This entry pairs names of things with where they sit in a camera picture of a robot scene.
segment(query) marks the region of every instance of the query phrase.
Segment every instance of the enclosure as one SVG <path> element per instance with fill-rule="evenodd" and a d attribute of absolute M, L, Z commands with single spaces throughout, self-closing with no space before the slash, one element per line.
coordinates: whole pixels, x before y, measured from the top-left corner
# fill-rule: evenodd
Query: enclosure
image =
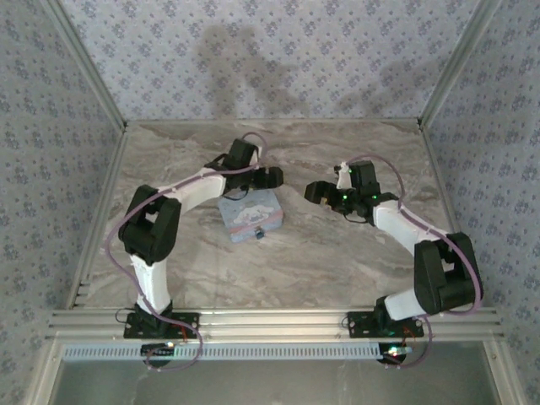
<path fill-rule="evenodd" d="M 115 314 L 137 291 L 105 238 L 139 186 L 181 181 L 247 132 L 283 170 L 283 226 L 233 243 L 217 200 L 182 215 L 167 280 L 175 309 L 201 314 L 206 350 L 188 381 L 230 374 L 247 403 L 540 402 L 540 6 L 6 0 L 0 10 L 1 402 L 150 403 L 139 382 L 157 392 L 181 380 L 145 370 L 146 341 L 123 338 Z M 304 199 L 358 154 L 397 167 L 413 213 L 471 237 L 483 281 L 483 308 L 431 316 L 431 357 L 399 374 L 374 361 L 377 341 L 349 338 L 343 316 L 410 288 L 412 256 Z M 374 165 L 381 190 L 398 194 L 391 168 Z M 129 267 L 116 237 L 111 251 Z M 414 339 L 414 356 L 426 341 Z M 461 390 L 446 390 L 449 374 Z M 354 386 L 367 375 L 370 386 Z M 98 399 L 107 381 L 124 391 Z M 425 389 L 386 389 L 413 381 Z M 193 384 L 164 403 L 178 392 L 239 401 Z"/>

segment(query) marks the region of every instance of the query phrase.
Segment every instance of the wall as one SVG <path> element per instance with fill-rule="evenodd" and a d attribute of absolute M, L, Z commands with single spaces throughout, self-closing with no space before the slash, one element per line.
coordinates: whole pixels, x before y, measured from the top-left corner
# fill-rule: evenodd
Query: wall
<path fill-rule="evenodd" d="M 19 403 L 65 305 L 113 127 L 38 0 L 0 2 L 0 403 Z"/>
<path fill-rule="evenodd" d="M 486 295 L 540 403 L 540 5 L 504 0 L 429 129 Z"/>
<path fill-rule="evenodd" d="M 419 116 L 478 0 L 63 0 L 127 120 Z"/>

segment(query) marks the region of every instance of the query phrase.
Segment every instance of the blue floral wallpaper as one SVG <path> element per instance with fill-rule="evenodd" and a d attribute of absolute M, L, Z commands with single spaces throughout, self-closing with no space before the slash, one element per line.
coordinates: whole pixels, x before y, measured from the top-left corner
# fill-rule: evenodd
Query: blue floral wallpaper
<path fill-rule="evenodd" d="M 127 120 L 419 116 L 478 0 L 62 0 Z"/>
<path fill-rule="evenodd" d="M 540 4 L 504 0 L 429 129 L 526 394 L 540 403 Z"/>
<path fill-rule="evenodd" d="M 116 130 L 39 0 L 2 0 L 0 15 L 0 403 L 15 404 L 66 303 Z"/>

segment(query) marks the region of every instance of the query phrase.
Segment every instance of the marble table surface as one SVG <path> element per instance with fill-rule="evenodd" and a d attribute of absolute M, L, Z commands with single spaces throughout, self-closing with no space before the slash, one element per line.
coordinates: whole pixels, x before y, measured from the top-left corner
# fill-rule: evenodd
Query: marble table surface
<path fill-rule="evenodd" d="M 400 170 L 408 207 L 448 229 L 423 140 L 410 125 L 372 121 L 131 125 L 105 233 L 125 214 L 138 186 L 180 181 L 248 131 L 267 138 L 266 163 L 283 169 L 285 183 L 276 190 L 284 210 L 283 226 L 261 240 L 234 244 L 217 200 L 182 216 L 168 259 L 169 291 L 176 308 L 373 305 L 378 297 L 413 285 L 413 259 L 389 235 L 370 225 L 349 223 L 303 198 L 308 183 L 335 180 L 334 165 L 373 152 Z M 382 191 L 398 194 L 393 173 L 374 163 Z M 129 267 L 122 243 L 115 238 L 112 246 L 115 257 Z M 112 266 L 103 248 L 96 254 L 90 279 L 87 307 L 119 308 L 136 300 L 135 288 Z"/>

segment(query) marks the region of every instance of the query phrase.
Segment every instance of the blue box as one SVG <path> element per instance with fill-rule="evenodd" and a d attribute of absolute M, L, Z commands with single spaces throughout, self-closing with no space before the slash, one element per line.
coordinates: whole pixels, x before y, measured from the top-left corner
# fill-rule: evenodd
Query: blue box
<path fill-rule="evenodd" d="M 245 192 L 231 196 L 240 198 Z M 279 228 L 284 221 L 284 211 L 272 190 L 249 191 L 239 201 L 221 198 L 218 201 L 221 217 L 233 242 L 256 237 L 261 239 L 269 230 Z"/>

